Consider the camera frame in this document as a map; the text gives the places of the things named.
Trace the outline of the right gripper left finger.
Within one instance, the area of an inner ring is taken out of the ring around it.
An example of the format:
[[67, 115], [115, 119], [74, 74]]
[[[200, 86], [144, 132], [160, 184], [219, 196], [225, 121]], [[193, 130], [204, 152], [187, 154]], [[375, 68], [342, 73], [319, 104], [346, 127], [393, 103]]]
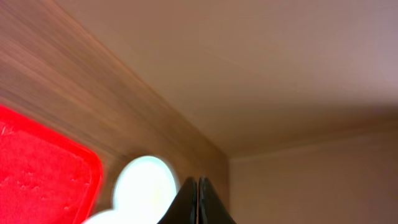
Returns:
[[193, 177], [189, 177], [158, 224], [196, 224], [197, 200], [197, 182]]

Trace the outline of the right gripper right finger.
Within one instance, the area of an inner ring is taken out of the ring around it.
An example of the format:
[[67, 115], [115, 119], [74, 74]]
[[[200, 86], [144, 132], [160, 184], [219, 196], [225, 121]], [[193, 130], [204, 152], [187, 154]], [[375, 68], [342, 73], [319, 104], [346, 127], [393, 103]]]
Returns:
[[198, 223], [236, 224], [207, 177], [199, 180]]

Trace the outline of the white plate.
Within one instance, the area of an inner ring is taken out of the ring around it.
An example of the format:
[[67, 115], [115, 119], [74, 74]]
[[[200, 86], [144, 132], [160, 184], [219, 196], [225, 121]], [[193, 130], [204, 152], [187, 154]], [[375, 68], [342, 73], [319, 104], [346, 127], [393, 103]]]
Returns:
[[111, 208], [84, 224], [156, 224], [180, 188], [170, 164], [155, 156], [141, 156], [124, 167], [113, 188]]

